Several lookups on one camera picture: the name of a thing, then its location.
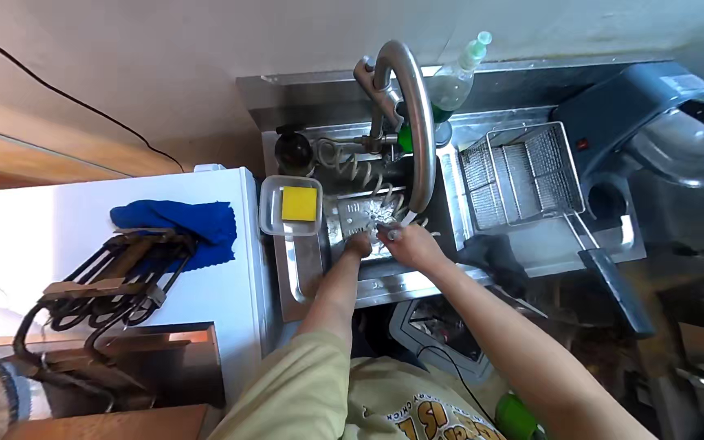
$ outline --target blue towel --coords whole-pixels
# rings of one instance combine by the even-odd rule
[[[237,234],[230,202],[187,205],[170,200],[137,200],[111,209],[110,220],[122,229],[176,228],[193,234],[198,240],[197,252],[184,272],[235,259],[232,244]],[[176,262],[168,272],[177,268]]]

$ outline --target curved faucet spout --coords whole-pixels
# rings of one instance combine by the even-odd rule
[[[415,176],[409,210],[420,213],[431,200],[436,178],[433,115],[420,67],[404,43],[391,40],[379,50],[374,66],[368,57],[361,59],[354,69],[354,76],[368,97],[376,103],[371,121],[371,137],[380,139],[383,135],[383,117],[387,117],[396,130],[400,129],[404,120],[395,110],[400,98],[390,85],[392,72],[395,72],[401,94],[404,96],[414,146]]]

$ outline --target black cable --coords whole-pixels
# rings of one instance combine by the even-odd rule
[[[116,125],[118,125],[119,127],[122,127],[124,130],[127,130],[128,132],[132,133],[133,135],[138,136],[138,138],[143,141],[143,143],[145,144],[145,146],[149,147],[149,150],[151,150],[151,151],[153,151],[153,152],[155,152],[155,153],[159,153],[159,154],[161,154],[162,156],[165,156],[165,157],[169,158],[170,160],[172,160],[173,162],[175,162],[175,164],[178,165],[178,167],[181,168],[181,172],[184,172],[184,167],[181,166],[181,164],[180,164],[178,161],[176,161],[174,157],[172,157],[170,154],[167,154],[167,153],[165,153],[165,152],[163,152],[163,151],[159,151],[159,150],[157,150],[156,148],[152,147],[151,144],[149,143],[149,141],[147,141],[140,133],[136,132],[134,129],[130,128],[128,125],[125,125],[124,123],[118,121],[117,119],[113,118],[112,116],[108,116],[108,115],[107,115],[106,113],[104,113],[102,110],[97,110],[97,109],[95,109],[94,107],[92,107],[92,106],[90,106],[90,105],[84,103],[84,102],[81,101],[80,99],[74,98],[73,96],[71,96],[71,95],[69,95],[69,94],[67,94],[67,93],[65,93],[65,92],[63,92],[63,91],[61,91],[61,90],[59,90],[58,88],[56,88],[56,87],[54,87],[54,86],[52,86],[52,85],[49,85],[49,84],[48,84],[47,82],[45,82],[42,78],[40,78],[39,76],[37,76],[37,74],[35,74],[35,73],[32,72],[31,70],[29,70],[28,67],[26,67],[23,63],[21,63],[20,61],[18,61],[14,56],[10,55],[5,49],[3,49],[3,48],[1,48],[1,47],[0,47],[0,54],[1,54],[2,56],[4,56],[7,60],[9,60],[11,63],[13,63],[14,65],[18,66],[21,70],[23,70],[24,72],[26,72],[27,75],[29,75],[30,77],[34,78],[34,81],[36,81],[36,82],[40,83],[41,85],[45,86],[47,89],[52,90],[53,92],[56,92],[56,93],[58,93],[59,95],[62,95],[63,97],[69,99],[70,101],[72,101],[73,103],[75,103],[75,104],[77,104],[77,105],[79,105],[79,106],[83,106],[84,108],[93,111],[94,113],[96,113],[96,114],[98,114],[98,115],[104,117],[104,118],[107,119],[108,121],[111,121],[113,124],[116,124]]]
[[[420,353],[422,353],[422,351],[425,350],[426,348],[435,348],[435,349],[437,349],[437,350],[440,350],[441,352],[444,353],[445,356],[447,356],[448,359],[450,359],[450,362],[452,362],[452,365],[455,367],[455,371],[458,372],[458,379],[461,380],[461,383],[463,384],[463,387],[466,388],[466,392],[467,392],[470,396],[472,396],[472,398],[474,399],[474,403],[476,403],[477,406],[480,407],[480,411],[482,411],[483,414],[485,414],[485,417],[487,417],[487,419],[488,419],[488,421],[491,423],[491,425],[494,425],[494,428],[496,428],[496,429],[498,430],[498,428],[496,427],[496,423],[494,422],[493,417],[491,417],[491,416],[488,415],[488,412],[485,411],[485,408],[483,408],[483,406],[480,405],[480,401],[477,400],[476,397],[474,397],[474,393],[472,393],[472,390],[470,390],[470,389],[469,389],[469,386],[466,385],[466,381],[463,380],[463,375],[461,375],[461,369],[458,368],[458,365],[455,363],[455,360],[452,358],[452,356],[450,356],[450,353],[447,353],[447,351],[445,351],[444,348],[442,348],[442,347],[437,347],[436,345],[424,345],[422,348],[420,348],[420,349],[417,351],[417,358],[418,358],[418,359],[420,358]]]

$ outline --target beige t-shirt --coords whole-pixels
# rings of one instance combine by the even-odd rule
[[[271,353],[210,440],[504,440],[430,373],[390,358],[350,362],[335,335]]]

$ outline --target human hand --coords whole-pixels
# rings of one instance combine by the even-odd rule
[[[422,273],[430,273],[447,263],[453,264],[439,248],[431,233],[420,225],[408,225],[400,230],[400,238],[392,241],[387,239],[387,230],[377,228],[376,237],[387,246],[396,260],[402,265],[417,269]]]
[[[367,233],[356,233],[350,235],[347,244],[344,246],[344,253],[352,253],[358,258],[365,258],[371,254],[371,240]]]

